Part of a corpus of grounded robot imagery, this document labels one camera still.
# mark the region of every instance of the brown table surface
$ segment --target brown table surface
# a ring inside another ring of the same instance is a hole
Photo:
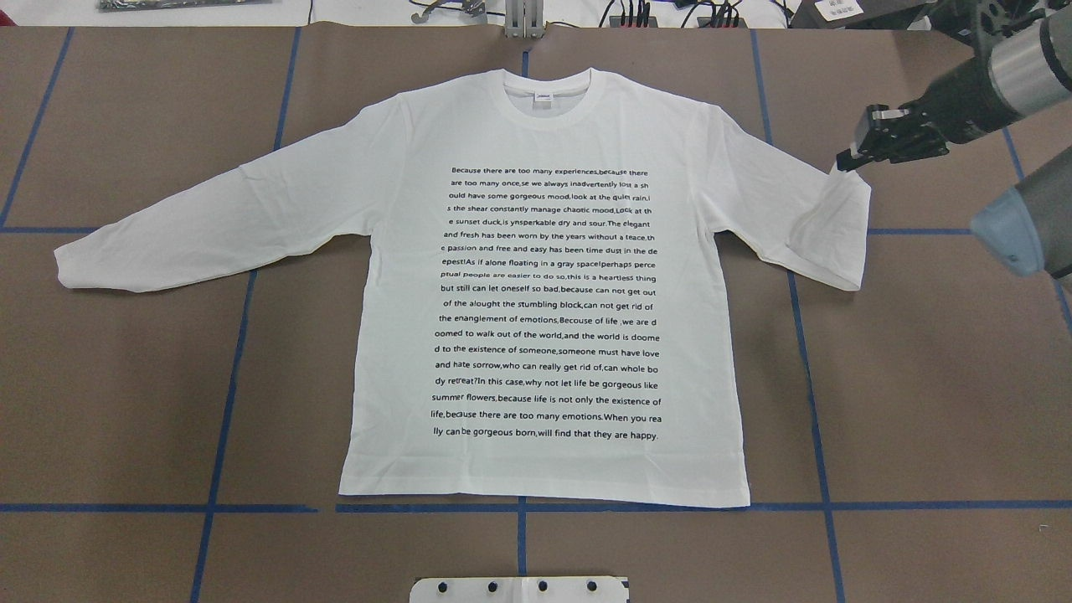
[[[924,32],[0,29],[0,599],[401,603],[426,576],[612,574],[636,602],[1072,600],[1069,297],[965,231],[1072,142],[1072,103],[862,168],[859,293],[719,235],[744,511],[339,497],[366,238],[162,293],[56,280],[57,246],[466,73],[616,71],[827,170],[865,105],[968,56]]]

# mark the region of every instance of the crew neckline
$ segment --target crew neckline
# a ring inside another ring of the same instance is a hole
[[[555,130],[572,126],[592,112],[604,90],[604,73],[589,68],[562,79],[540,80],[522,77],[501,69],[490,73],[489,91],[495,107],[507,119],[533,130]],[[513,105],[508,90],[520,90],[526,93],[565,94],[584,91],[584,95],[574,108],[554,117],[535,117],[527,115]]]

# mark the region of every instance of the shirt sleeve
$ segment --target shirt sleeve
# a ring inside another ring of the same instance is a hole
[[[68,288],[157,291],[372,234],[401,185],[410,118],[394,97],[345,126],[172,195],[56,250]]]
[[[696,197],[706,226],[732,231],[764,262],[845,291],[863,281],[870,187],[745,133],[709,106]]]

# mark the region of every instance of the white long-sleeve shirt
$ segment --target white long-sleeve shirt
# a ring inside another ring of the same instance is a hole
[[[859,289],[869,188],[587,70],[366,107],[56,250],[153,291],[371,236],[341,494],[749,503],[713,233]]]

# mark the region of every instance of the robotic arm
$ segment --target robotic arm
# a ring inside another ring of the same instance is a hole
[[[1037,20],[996,5],[981,2],[973,13],[973,58],[914,101],[864,111],[838,170],[942,156],[948,143],[969,143],[1072,97],[1072,6]],[[1045,269],[1072,291],[1072,147],[1006,191],[971,230],[1016,274]]]

